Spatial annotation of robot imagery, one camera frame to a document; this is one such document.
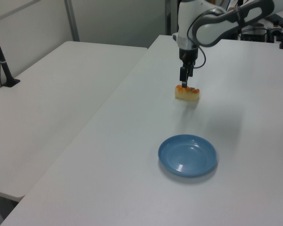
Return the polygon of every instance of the white tabletop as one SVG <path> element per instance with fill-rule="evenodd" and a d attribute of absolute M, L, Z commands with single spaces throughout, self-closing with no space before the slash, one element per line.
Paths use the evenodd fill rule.
<path fill-rule="evenodd" d="M 283 226 L 283 50 L 223 40 L 174 98 L 178 47 L 159 36 L 3 226 Z M 201 64 L 201 56 L 196 64 Z M 169 173 L 158 147 L 194 134 L 218 166 Z"/>
<path fill-rule="evenodd" d="M 0 88 L 0 195 L 26 195 L 146 50 L 66 42 Z"/>

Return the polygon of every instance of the white table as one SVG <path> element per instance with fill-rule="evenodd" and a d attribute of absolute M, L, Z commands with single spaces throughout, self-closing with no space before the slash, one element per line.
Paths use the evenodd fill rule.
<path fill-rule="evenodd" d="M 146 50 L 66 42 L 0 88 L 0 196 L 26 195 Z"/>
<path fill-rule="evenodd" d="M 178 48 L 159 36 L 2 226 L 283 226 L 283 50 L 205 52 L 189 80 L 199 102 L 175 99 Z M 210 141 L 218 167 L 165 170 L 158 147 L 177 134 Z"/>

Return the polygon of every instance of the blue dish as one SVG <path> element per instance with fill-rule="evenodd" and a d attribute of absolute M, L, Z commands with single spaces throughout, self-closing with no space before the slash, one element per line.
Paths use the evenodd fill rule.
<path fill-rule="evenodd" d="M 182 177 L 208 173 L 217 164 L 216 150 L 207 140 L 194 135 L 177 135 L 165 140 L 158 149 L 161 163 Z"/>

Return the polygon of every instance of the plate rim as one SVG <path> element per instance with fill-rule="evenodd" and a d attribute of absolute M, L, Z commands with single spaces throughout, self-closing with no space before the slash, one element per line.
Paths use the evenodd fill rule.
<path fill-rule="evenodd" d="M 187 136 L 187 137 L 190 137 L 190 138 L 193 137 L 193 138 L 202 140 L 202 141 L 204 141 L 205 143 L 207 143 L 209 146 L 212 147 L 212 151 L 213 151 L 213 154 L 214 154 L 214 161 L 213 161 L 212 165 L 211 165 L 210 167 L 208 167 L 208 169 L 204 170 L 204 171 L 201 172 L 201 173 L 190 173 L 190 174 L 188 174 L 188 173 L 182 173 L 182 172 L 179 172 L 179 171 L 175 170 L 174 168 L 171 168 L 171 167 L 166 166 L 165 163 L 161 160 L 160 156 L 161 156 L 161 152 L 162 152 L 162 147 L 165 146 L 165 145 L 168 143 L 168 141 L 169 141 L 170 139 L 174 139 L 174 138 L 176 138 L 176 137 L 182 137 L 182 136 Z M 178 175 L 178 176 L 181 176 L 181 177 L 189 177 L 189 178 L 191 178 L 191 177 L 202 176 L 202 175 L 204 175 L 204 174 L 206 174 L 206 173 L 209 173 L 212 169 L 214 169 L 214 167 L 217 165 L 217 152 L 216 152 L 216 149 L 214 148 L 214 146 L 213 146 L 209 141 L 207 141 L 206 139 L 204 139 L 204 138 L 202 138 L 202 137 L 199 137 L 199 136 L 197 136 L 197 135 L 192 135 L 192 134 L 179 134 L 179 135 L 175 135 L 175 136 L 169 137 L 169 138 L 167 138 L 166 140 L 164 140 L 164 141 L 161 143 L 161 145 L 160 145 L 159 148 L 158 148 L 158 159 L 159 159 L 159 161 L 161 162 L 161 164 L 162 164 L 168 171 L 170 171 L 170 172 L 172 172 L 172 173 L 174 173 L 174 174 L 176 174 L 176 175 Z"/>

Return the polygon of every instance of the equipment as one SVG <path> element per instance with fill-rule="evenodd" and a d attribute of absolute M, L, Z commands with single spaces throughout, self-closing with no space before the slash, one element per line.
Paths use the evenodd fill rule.
<path fill-rule="evenodd" d="M 0 46 L 0 65 L 2 66 L 5 76 L 6 76 L 6 83 L 4 83 L 2 86 L 13 87 L 14 85 L 20 82 L 19 79 L 14 79 L 13 76 L 11 75 L 10 70 L 8 68 L 8 63 L 6 63 L 1 46 Z"/>
<path fill-rule="evenodd" d="M 180 68 L 182 87 L 186 88 L 188 77 L 193 76 L 200 46 L 214 46 L 234 31 L 281 11 L 283 0 L 248 1 L 230 12 L 204 0 L 183 0 L 178 11 L 179 30 L 173 34 L 179 58 L 183 61 Z"/>

